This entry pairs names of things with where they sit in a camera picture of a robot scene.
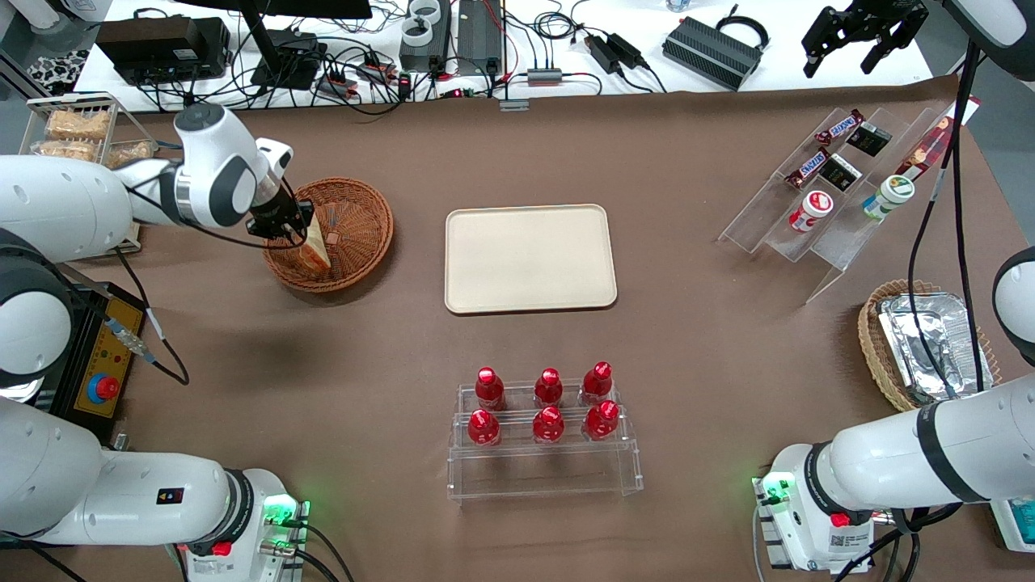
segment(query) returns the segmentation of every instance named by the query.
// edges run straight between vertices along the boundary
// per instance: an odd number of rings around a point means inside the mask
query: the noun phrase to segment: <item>green light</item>
[[[267,497],[263,503],[263,517],[269,523],[280,525],[285,520],[293,519],[297,510],[298,502],[290,495],[286,493],[273,495]]]
[[[789,490],[794,487],[794,474],[785,471],[769,473],[762,477],[762,487],[770,497],[786,500],[790,497]]]

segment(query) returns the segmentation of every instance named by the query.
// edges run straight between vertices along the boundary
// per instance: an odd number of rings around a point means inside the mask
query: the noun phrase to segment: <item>black monitor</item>
[[[266,30],[262,14],[312,19],[365,20],[374,14],[369,0],[178,0],[217,10],[238,10],[262,53],[252,84],[308,89],[320,69],[327,45],[315,34]]]

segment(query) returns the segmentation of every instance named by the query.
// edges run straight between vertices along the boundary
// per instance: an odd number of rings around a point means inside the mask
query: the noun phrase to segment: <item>brown wicker basket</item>
[[[913,289],[916,293],[941,291],[940,287],[922,281],[915,282]],[[884,338],[881,322],[877,318],[877,302],[886,297],[908,292],[909,286],[905,279],[885,283],[874,291],[859,311],[859,344],[866,357],[866,366],[869,367],[869,373],[874,376],[878,387],[884,392],[884,397],[903,412],[919,408],[920,405],[909,397],[906,386],[903,385],[901,378],[898,376],[898,367],[895,365],[891,348]],[[993,385],[1001,383],[1003,377],[999,373],[999,362],[993,355],[992,348],[988,347],[988,339],[981,332],[980,327],[977,328],[977,343],[984,351],[985,359],[988,360]]]
[[[298,188],[299,200],[312,200],[314,221],[320,222],[330,272],[313,272],[289,243],[267,241],[263,257],[273,274],[288,287],[312,293],[338,291],[369,274],[388,251],[394,222],[381,193],[349,178],[326,178]]]

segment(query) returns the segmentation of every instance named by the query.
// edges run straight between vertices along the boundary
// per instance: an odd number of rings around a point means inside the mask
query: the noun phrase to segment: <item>red drink bottle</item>
[[[548,406],[532,419],[532,435],[535,442],[550,444],[564,434],[564,418],[556,406]]]
[[[471,421],[467,425],[467,435],[475,444],[496,446],[500,443],[500,421],[492,412],[475,410],[471,413]]]
[[[561,403],[562,394],[564,386],[561,385],[561,375],[553,368],[543,370],[535,381],[535,405],[538,408],[557,406]]]
[[[474,394],[478,397],[478,406],[484,410],[504,410],[507,407],[503,395],[503,380],[489,367],[478,371],[478,379],[474,382]]]
[[[586,373],[583,378],[582,388],[579,389],[579,404],[583,406],[593,406],[608,400],[611,394],[611,365],[607,361],[598,362]]]
[[[583,420],[583,436],[589,440],[603,440],[618,428],[618,405],[605,400],[589,409]]]

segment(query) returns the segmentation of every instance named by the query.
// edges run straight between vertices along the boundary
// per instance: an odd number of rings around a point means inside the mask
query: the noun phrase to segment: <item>red button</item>
[[[103,400],[112,400],[119,394],[119,381],[106,376],[97,381],[97,396]]]

